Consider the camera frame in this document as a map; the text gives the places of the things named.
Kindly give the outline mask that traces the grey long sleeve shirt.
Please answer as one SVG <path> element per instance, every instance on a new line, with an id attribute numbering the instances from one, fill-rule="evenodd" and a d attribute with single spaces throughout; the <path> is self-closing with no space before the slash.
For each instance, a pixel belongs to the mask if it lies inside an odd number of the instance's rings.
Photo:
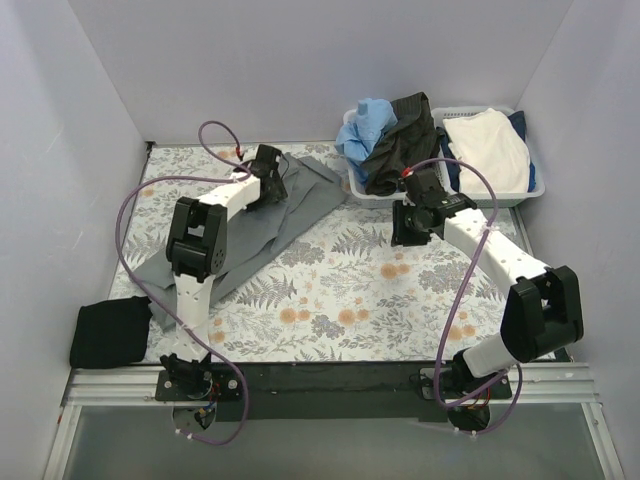
<path id="1" fill-rule="evenodd" d="M 346 199 L 341 177 L 313 157 L 285 156 L 287 197 L 255 210 L 238 212 L 227 223 L 227 254 L 215 278 L 210 306 L 233 293 L 280 255 L 296 238 L 340 206 Z M 152 299 L 153 315 L 163 330 L 174 319 L 163 309 L 176 309 L 177 293 L 171 263 L 162 247 L 134 271 L 134 282 Z"/>

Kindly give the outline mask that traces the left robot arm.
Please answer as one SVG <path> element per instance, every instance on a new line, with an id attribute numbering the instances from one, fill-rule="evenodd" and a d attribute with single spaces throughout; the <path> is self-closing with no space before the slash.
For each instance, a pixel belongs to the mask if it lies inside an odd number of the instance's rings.
<path id="1" fill-rule="evenodd" d="M 281 150 L 261 144 L 255 157 L 241 163 L 222 185 L 176 202 L 166 246 L 176 300 L 167 314 L 175 322 L 176 337 L 172 353 L 161 363 L 190 399 L 205 398 L 213 386 L 204 330 L 213 282 L 227 257 L 228 223 L 239 213 L 287 198 L 280 173 L 284 160 Z"/>

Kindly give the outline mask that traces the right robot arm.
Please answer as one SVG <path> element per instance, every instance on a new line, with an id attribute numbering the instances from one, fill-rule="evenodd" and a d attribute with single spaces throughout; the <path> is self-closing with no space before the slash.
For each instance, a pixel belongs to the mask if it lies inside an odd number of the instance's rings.
<path id="1" fill-rule="evenodd" d="M 428 169 L 404 171 L 406 196 L 393 204 L 392 242 L 422 246 L 433 235 L 453 245 L 506 298 L 498 333 L 455 355 L 454 389 L 475 397 L 489 376 L 529 363 L 584 336 L 579 281 L 567 266 L 552 268 L 494 230 L 476 203 L 444 190 Z"/>

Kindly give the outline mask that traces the left white plastic basket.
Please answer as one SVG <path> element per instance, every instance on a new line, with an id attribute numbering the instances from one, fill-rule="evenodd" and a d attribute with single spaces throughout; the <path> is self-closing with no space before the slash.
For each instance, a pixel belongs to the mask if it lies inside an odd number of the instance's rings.
<path id="1" fill-rule="evenodd" d="M 443 126 L 443 120 L 448 111 L 449 108 L 445 107 L 434 108 L 431 111 L 432 117 L 434 118 L 437 127 Z M 452 189 L 450 187 L 449 175 L 444 163 L 438 162 L 433 170 L 435 171 L 442 187 L 447 192 L 451 193 Z M 355 199 L 365 208 L 391 208 L 394 201 L 403 200 L 405 198 L 405 192 L 400 190 L 388 196 L 366 194 L 364 185 L 356 178 L 355 170 L 350 164 L 347 164 L 347 172 L 351 193 L 355 197 Z"/>

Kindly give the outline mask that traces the dark striped shirt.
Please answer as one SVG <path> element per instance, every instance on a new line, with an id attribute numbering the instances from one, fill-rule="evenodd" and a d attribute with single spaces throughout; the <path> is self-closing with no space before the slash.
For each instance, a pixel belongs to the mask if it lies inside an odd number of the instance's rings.
<path id="1" fill-rule="evenodd" d="M 376 143 L 362 163 L 367 195 L 389 196 L 400 188 L 402 172 L 440 151 L 441 133 L 424 92 L 391 102 L 397 123 Z"/>

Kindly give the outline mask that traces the light blue shirt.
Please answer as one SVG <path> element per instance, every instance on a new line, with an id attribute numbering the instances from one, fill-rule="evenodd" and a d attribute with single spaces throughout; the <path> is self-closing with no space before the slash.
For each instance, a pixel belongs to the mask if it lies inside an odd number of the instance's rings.
<path id="1" fill-rule="evenodd" d="M 388 100 L 359 100 L 357 107 L 343 121 L 335 140 L 335 148 L 353 169 L 358 169 L 397 122 L 392 104 Z"/>

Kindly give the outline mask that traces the floral table cloth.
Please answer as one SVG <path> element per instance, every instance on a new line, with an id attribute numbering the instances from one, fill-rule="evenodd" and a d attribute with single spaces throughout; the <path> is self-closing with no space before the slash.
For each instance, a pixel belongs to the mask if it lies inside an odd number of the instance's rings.
<path id="1" fill-rule="evenodd" d="M 346 162 L 332 143 L 280 144 L 334 170 L 346 201 L 210 310 L 210 346 L 233 362 L 426 360 L 440 336 L 466 255 L 435 237 L 425 247 L 391 247 L 391 211 L 363 207 L 349 191 Z M 153 147 L 143 181 L 221 178 L 229 167 L 198 147 Z M 138 267 L 164 257 L 175 201 L 214 185 L 162 182 L 137 198 L 123 248 Z M 448 335 L 444 358 L 496 333 L 505 299 L 476 269 Z"/>

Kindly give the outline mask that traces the black folded shirt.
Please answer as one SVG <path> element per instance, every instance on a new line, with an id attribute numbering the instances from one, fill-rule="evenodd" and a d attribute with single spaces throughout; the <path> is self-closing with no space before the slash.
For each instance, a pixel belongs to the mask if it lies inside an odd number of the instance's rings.
<path id="1" fill-rule="evenodd" d="M 72 369 L 112 369 L 141 362 L 150 320 L 148 297 L 132 296 L 82 306 L 69 353 Z"/>

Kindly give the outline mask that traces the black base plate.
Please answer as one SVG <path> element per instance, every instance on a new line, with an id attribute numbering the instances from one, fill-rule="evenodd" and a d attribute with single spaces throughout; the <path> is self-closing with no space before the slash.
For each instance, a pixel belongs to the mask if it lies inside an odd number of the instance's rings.
<path id="1" fill-rule="evenodd" d="M 429 362 L 241 363 L 250 420 L 406 418 L 445 422 L 419 382 Z"/>

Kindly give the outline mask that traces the aluminium frame rail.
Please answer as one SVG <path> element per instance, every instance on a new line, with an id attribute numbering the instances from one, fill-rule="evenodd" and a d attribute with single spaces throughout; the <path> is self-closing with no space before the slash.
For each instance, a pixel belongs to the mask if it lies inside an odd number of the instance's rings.
<path id="1" fill-rule="evenodd" d="M 160 406 L 155 399 L 158 366 L 80 371 L 71 375 L 63 406 Z M 521 404 L 599 403 L 586 363 L 530 363 L 522 367 Z"/>

